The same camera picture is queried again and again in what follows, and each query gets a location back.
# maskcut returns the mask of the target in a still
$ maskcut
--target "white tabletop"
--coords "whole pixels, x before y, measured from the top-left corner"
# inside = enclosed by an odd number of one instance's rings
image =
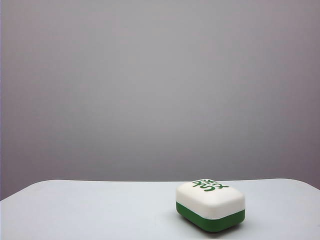
[[[182,182],[49,180],[1,201],[1,240],[319,240],[320,190],[291,179],[221,181],[244,222],[208,233],[176,212]]]

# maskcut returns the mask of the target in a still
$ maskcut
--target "gray backdrop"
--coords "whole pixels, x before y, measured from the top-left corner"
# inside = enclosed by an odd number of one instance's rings
[[[49,179],[320,188],[319,0],[3,0],[2,198]]]

